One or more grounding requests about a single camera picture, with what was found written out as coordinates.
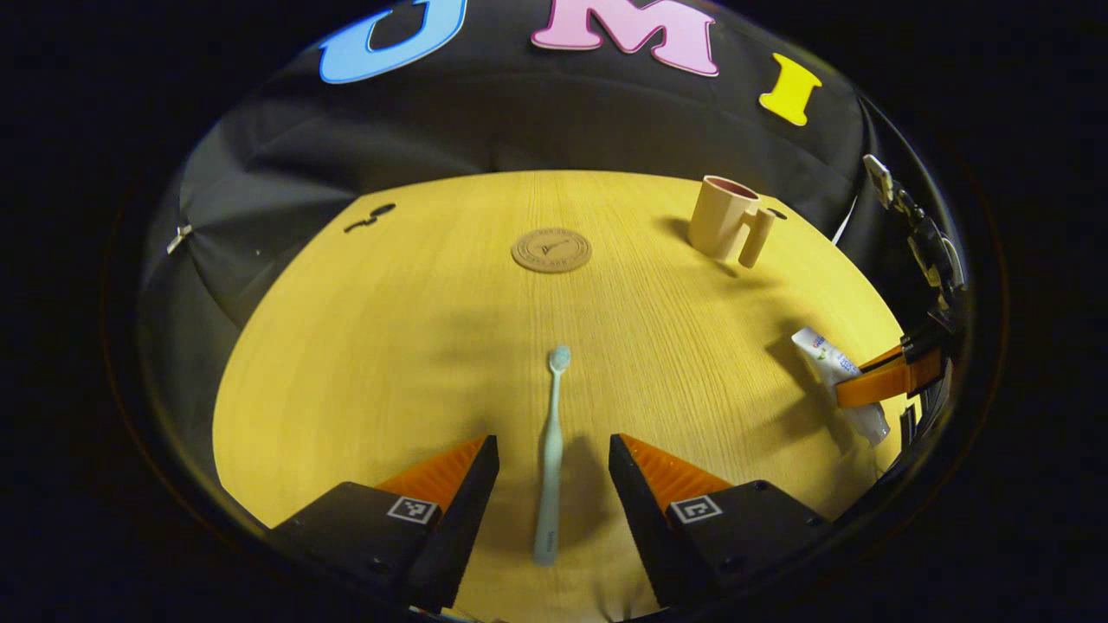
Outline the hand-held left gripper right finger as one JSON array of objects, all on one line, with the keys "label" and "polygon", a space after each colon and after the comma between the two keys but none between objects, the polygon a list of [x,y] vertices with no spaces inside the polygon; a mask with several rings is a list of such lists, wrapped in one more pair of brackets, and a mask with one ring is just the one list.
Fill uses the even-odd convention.
[{"label": "hand-held left gripper right finger", "polygon": [[832,525],[762,478],[729,484],[632,435],[612,435],[609,476],[661,607],[761,581]]}]

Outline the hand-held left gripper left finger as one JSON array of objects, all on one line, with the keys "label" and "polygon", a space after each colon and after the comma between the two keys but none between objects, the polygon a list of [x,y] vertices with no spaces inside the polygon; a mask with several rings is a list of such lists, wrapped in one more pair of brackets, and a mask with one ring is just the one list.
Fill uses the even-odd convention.
[{"label": "hand-held left gripper left finger", "polygon": [[495,435],[377,486],[345,481],[269,535],[290,556],[393,607],[453,607],[499,474]]}]

